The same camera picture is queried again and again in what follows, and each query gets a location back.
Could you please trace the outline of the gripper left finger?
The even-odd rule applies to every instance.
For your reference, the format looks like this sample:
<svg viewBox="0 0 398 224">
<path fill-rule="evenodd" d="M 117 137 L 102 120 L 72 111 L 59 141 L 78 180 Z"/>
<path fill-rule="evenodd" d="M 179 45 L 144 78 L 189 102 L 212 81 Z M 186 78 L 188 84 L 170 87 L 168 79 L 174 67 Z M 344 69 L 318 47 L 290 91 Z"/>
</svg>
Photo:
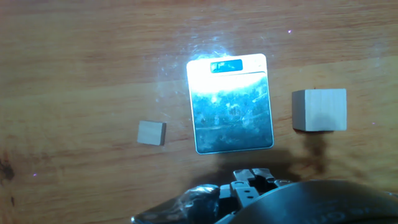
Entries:
<svg viewBox="0 0 398 224">
<path fill-rule="evenodd" d="M 229 223 L 235 214 L 259 196 L 250 185 L 256 176 L 249 169 L 234 172 L 226 185 L 202 184 L 180 196 L 131 217 L 132 224 Z"/>
</svg>

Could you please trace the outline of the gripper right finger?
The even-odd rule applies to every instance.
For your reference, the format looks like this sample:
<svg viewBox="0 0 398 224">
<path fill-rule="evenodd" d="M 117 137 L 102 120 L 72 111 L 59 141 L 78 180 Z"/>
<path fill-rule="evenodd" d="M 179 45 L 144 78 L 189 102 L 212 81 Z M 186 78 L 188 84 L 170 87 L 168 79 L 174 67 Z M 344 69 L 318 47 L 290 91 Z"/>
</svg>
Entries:
<svg viewBox="0 0 398 224">
<path fill-rule="evenodd" d="M 256 180 L 259 179 L 260 182 L 262 182 L 261 185 L 267 189 L 275 189 L 293 183 L 291 180 L 287 179 L 276 179 L 271 174 L 270 170 L 265 168 L 252 169 L 252 173 L 254 174 Z"/>
</svg>

